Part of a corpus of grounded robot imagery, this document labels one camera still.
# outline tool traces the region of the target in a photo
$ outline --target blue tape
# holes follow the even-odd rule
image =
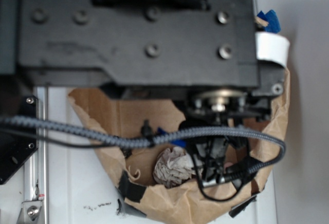
[[[266,14],[264,14],[263,11],[260,11],[257,14],[257,17],[268,22],[268,26],[264,27],[265,31],[271,33],[279,33],[281,31],[280,22],[275,11],[270,10]]]
[[[158,133],[159,134],[167,134],[167,132],[165,130],[163,130],[161,127],[158,127]],[[171,141],[172,144],[175,144],[179,147],[185,148],[186,147],[186,142],[184,140],[173,140]]]

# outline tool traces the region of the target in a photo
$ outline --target gray braided cable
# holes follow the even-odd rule
[[[149,147],[151,142],[147,138],[120,138],[111,136],[108,134],[100,133],[95,130],[86,129],[83,127],[68,125],[59,122],[53,122],[49,120],[39,120],[37,118],[25,117],[25,116],[14,116],[14,117],[0,117],[0,124],[11,125],[25,128],[41,128],[54,130],[58,132],[73,134],[80,137],[85,137],[92,140],[98,140],[102,143],[108,144],[109,146],[119,146],[123,148],[144,148]],[[260,140],[266,140],[277,144],[280,147],[280,152],[274,159],[258,163],[248,169],[249,173],[257,172],[259,169],[272,165],[280,161],[285,154],[285,143],[275,137],[258,132],[256,130],[246,128],[232,128],[232,127],[221,127],[221,126],[203,126],[203,127],[192,127],[188,129],[182,129],[177,132],[156,135],[153,137],[155,145],[163,143],[169,143],[174,140],[183,140],[195,137],[208,137],[208,136],[230,136],[230,137],[244,137],[244,138],[256,138]]]

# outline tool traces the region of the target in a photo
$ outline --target paper bag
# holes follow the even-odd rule
[[[290,77],[286,71],[285,92],[272,102],[271,121],[256,123],[249,119],[245,125],[284,139],[288,122],[289,88]],[[69,101],[85,127],[126,138],[140,136],[140,128],[145,119],[150,121],[153,130],[161,127],[168,132],[176,131],[185,119],[170,100],[113,101],[95,88],[75,89],[69,94]],[[268,161],[279,152],[278,146],[266,141],[251,140],[250,144],[252,157],[261,161]],[[168,224],[204,224],[215,220],[252,194],[261,192],[272,170],[272,166],[261,169],[255,179],[230,201],[209,201],[202,196],[193,179],[171,189],[156,184],[152,176],[156,158],[170,146],[165,144],[133,150],[127,159],[118,147],[95,150],[113,184],[118,189],[124,184],[121,193],[126,197],[125,203],[144,213],[147,218]],[[239,157],[229,147],[227,161],[235,163]],[[131,197],[127,197],[127,192],[123,191],[131,193]],[[205,192],[214,198],[225,199],[234,194],[235,188],[228,183],[205,189]]]

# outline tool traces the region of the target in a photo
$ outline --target wire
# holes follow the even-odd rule
[[[8,129],[8,128],[0,128],[0,132],[11,134],[11,135],[16,135],[19,137],[32,138],[35,140],[45,141],[45,142],[57,144],[60,146],[71,147],[71,148],[104,148],[104,147],[108,147],[107,144],[72,144],[72,143],[63,142],[63,141],[60,141],[57,139],[49,138],[46,136],[39,136],[39,135],[31,134],[28,132],[22,132],[20,130],[14,130],[14,129]]]
[[[213,197],[210,197],[208,196],[205,191],[204,191],[204,186],[202,184],[202,181],[201,181],[201,178],[200,178],[200,174],[197,170],[197,164],[196,164],[196,161],[194,159],[194,156],[191,155],[191,158],[192,158],[192,162],[193,162],[193,165],[194,165],[194,168],[195,168],[195,176],[196,176],[196,182],[197,182],[197,185],[199,186],[199,189],[200,189],[200,192],[201,194],[207,199],[207,200],[211,200],[211,201],[215,201],[215,202],[226,202],[226,201],[229,201],[229,200],[232,200],[234,197],[236,197],[240,191],[242,190],[243,188],[243,185],[231,196],[231,197],[228,197],[228,198],[225,198],[225,199],[217,199],[217,198],[213,198]]]
[[[39,120],[37,118],[25,117],[25,116],[14,116],[14,117],[0,117],[0,124],[25,127],[25,128],[42,128],[49,130],[56,130],[58,132],[64,132],[73,134],[80,137],[85,137],[92,140],[98,140],[102,142],[104,146],[119,146],[121,148],[145,148],[150,147],[152,143],[147,138],[120,138],[111,136],[108,134],[100,133],[95,130],[86,129],[79,126],[63,124],[59,122],[53,122],[48,120]],[[285,154],[285,143],[280,139],[272,137],[270,135],[251,130],[246,128],[231,128],[221,126],[203,126],[203,127],[192,127],[182,129],[174,133],[162,134],[152,137],[154,145],[160,145],[169,143],[173,140],[189,139],[195,137],[210,137],[210,136],[231,136],[231,137],[244,137],[244,138],[256,138],[260,140],[267,140],[280,147],[279,154],[272,160],[267,162],[259,162],[247,169],[248,174],[255,173],[259,169],[272,165],[280,161]],[[241,177],[241,173],[228,174],[231,180]]]

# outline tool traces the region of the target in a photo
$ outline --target crumpled paper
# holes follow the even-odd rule
[[[191,160],[181,147],[166,148],[158,156],[153,171],[153,177],[158,184],[166,188],[181,185],[185,180],[191,179],[193,170]]]

